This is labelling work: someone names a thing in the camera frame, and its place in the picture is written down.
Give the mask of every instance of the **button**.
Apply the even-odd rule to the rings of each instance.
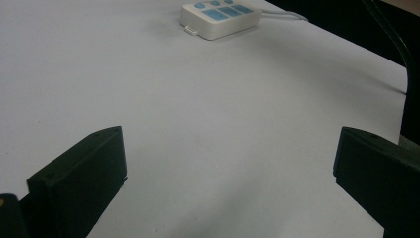
[[[213,6],[219,6],[220,5],[220,2],[218,2],[218,1],[211,1],[210,4],[213,5]]]
[[[223,15],[221,12],[216,11],[214,9],[202,11],[202,13],[206,14],[207,16],[213,18],[216,21],[221,21],[221,20],[224,20],[224,19],[228,19],[227,16]]]
[[[205,8],[206,6],[204,6],[204,4],[202,4],[202,3],[196,3],[196,4],[194,5],[194,7],[198,8],[198,9],[203,9],[203,8]]]
[[[242,15],[241,13],[235,11],[234,9],[230,7],[219,8],[219,10],[225,14],[228,14],[231,17],[237,17],[239,15]]]
[[[245,14],[253,12],[251,9],[246,8],[242,5],[235,5],[235,6],[232,6],[232,7],[235,8],[236,10],[242,12],[242,13],[245,13]]]

